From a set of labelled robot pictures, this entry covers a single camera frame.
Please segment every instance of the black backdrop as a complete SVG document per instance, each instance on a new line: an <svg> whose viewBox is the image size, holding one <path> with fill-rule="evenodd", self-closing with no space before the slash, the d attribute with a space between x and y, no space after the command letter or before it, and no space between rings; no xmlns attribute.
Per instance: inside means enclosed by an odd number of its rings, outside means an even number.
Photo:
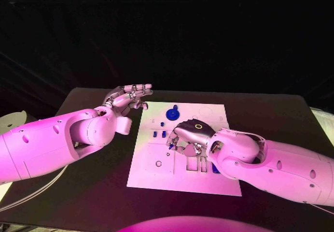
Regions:
<svg viewBox="0 0 334 232"><path fill-rule="evenodd" d="M2 1L0 114L53 116L74 87L286 93L334 111L331 6Z"/></svg>

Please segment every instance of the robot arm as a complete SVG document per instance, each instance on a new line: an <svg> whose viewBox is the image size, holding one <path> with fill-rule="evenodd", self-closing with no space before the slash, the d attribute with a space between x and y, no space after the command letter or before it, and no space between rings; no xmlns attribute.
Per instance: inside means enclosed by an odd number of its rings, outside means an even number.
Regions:
<svg viewBox="0 0 334 232"><path fill-rule="evenodd" d="M115 132L128 134L131 108L151 85L116 87L102 106L27 123L0 135L0 184L50 173L102 149Z"/></svg>
<svg viewBox="0 0 334 232"><path fill-rule="evenodd" d="M227 178L246 181L276 196L334 206L334 159L260 136L254 141L247 134L226 128L214 132L192 119L177 125L167 145L185 156L205 150L207 160ZM178 138L188 143L185 147L177 147Z"/></svg>

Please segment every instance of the table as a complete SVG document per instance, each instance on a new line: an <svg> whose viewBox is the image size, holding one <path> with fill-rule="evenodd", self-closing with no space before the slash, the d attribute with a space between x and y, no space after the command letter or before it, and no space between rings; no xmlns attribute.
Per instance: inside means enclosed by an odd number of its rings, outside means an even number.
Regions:
<svg viewBox="0 0 334 232"><path fill-rule="evenodd" d="M107 89L73 89L57 115L95 108L107 92ZM231 129L334 158L332 145L299 96L156 90L145 101L224 104ZM129 135L115 134L102 150L70 164L57 182L35 198L0 212L1 222L109 232L154 218L191 215L233 219L273 231L332 231L332 215L257 190L243 181L241 197L128 188L141 109L131 110L128 117ZM57 173L12 183L0 205L31 193Z"/></svg>

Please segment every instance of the blue shape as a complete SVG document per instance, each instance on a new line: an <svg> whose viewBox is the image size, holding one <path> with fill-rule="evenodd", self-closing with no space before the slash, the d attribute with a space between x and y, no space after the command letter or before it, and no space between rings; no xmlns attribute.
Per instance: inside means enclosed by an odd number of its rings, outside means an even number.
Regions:
<svg viewBox="0 0 334 232"><path fill-rule="evenodd" d="M172 109L167 110L165 117L169 121L177 120L177 118L179 117L179 112L177 111L177 105L172 106Z"/></svg>
<svg viewBox="0 0 334 232"><path fill-rule="evenodd" d="M211 172L215 173L215 174L220 174L220 172L217 171L217 168L215 168L213 163L211 163Z"/></svg>

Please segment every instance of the dark tabletop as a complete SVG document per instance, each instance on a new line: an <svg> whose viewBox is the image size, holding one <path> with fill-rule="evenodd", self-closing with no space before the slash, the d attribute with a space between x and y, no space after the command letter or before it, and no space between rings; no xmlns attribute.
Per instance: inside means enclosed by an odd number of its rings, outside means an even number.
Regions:
<svg viewBox="0 0 334 232"><path fill-rule="evenodd" d="M57 115L99 106L107 91L73 89ZM299 96L154 91L145 101L224 104L233 130L256 133L334 158L334 147ZM126 115L132 119L129 135L115 134L102 150L70 164L35 198L0 212L1 222L109 232L154 218L194 215L233 219L273 231L334 230L332 215L257 190L243 181L241 197L128 188L141 111L131 110ZM0 206L28 195L57 173L12 183Z"/></svg>

